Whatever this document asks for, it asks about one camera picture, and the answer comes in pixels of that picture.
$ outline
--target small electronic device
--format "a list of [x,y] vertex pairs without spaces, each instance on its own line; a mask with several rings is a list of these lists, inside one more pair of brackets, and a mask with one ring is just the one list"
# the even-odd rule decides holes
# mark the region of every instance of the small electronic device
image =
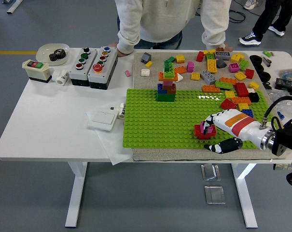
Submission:
[[277,78],[275,89],[287,90],[289,93],[292,93],[292,81]]
[[30,80],[48,83],[52,78],[48,63],[28,59],[22,63],[22,68],[26,70]]
[[74,86],[90,86],[88,73],[96,56],[96,49],[87,47],[80,50],[74,66],[69,71]]
[[90,87],[107,89],[117,62],[116,47],[101,47],[88,73]]
[[111,131],[113,124],[119,114],[118,110],[98,109],[94,112],[88,123],[88,128],[91,130],[101,129]]

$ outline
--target pink lego brick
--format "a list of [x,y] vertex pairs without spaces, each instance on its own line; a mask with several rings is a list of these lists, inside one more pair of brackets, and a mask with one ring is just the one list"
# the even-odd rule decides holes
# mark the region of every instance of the pink lego brick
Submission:
[[125,75],[126,75],[127,77],[130,77],[130,76],[131,76],[130,71],[129,71],[129,70],[126,70],[126,71],[125,71]]
[[194,63],[189,61],[188,62],[188,67],[187,67],[187,72],[192,73],[194,71]]
[[232,63],[229,65],[229,71],[231,73],[236,73],[240,70],[239,64],[238,63]]

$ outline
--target green button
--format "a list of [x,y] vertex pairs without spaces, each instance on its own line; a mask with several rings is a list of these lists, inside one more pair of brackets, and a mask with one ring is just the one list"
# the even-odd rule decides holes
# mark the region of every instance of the green button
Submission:
[[43,66],[44,66],[44,64],[41,63],[41,62],[39,62],[39,63],[35,66],[35,68],[40,69],[40,68],[43,67]]

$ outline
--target green lego baseplate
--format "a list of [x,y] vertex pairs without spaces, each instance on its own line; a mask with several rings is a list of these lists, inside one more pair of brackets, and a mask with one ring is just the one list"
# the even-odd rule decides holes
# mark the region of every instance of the green lego baseplate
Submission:
[[[262,92],[257,92],[260,100],[252,103],[250,109],[261,122],[268,105]],[[220,105],[225,100],[224,91],[177,90],[174,102],[158,102],[156,94],[155,89],[127,90],[123,147],[204,149],[204,144],[214,145],[232,137],[219,128],[217,135],[209,140],[194,137],[195,124],[223,110]],[[256,147],[244,141],[243,148]]]

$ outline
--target blue lego brick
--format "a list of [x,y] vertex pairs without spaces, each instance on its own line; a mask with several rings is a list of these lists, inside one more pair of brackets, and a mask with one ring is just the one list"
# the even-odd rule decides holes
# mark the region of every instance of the blue lego brick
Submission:
[[212,75],[208,70],[202,71],[200,76],[208,85],[214,85],[214,83],[217,81],[214,75]]
[[283,120],[285,118],[285,116],[283,114],[281,114],[279,111],[278,111],[278,115],[279,115],[281,120]]
[[254,117],[253,111],[251,109],[245,109],[245,110],[242,110],[241,112],[243,112],[247,116]]
[[215,58],[221,58],[222,60],[230,60],[231,59],[231,54],[229,52],[215,52]]

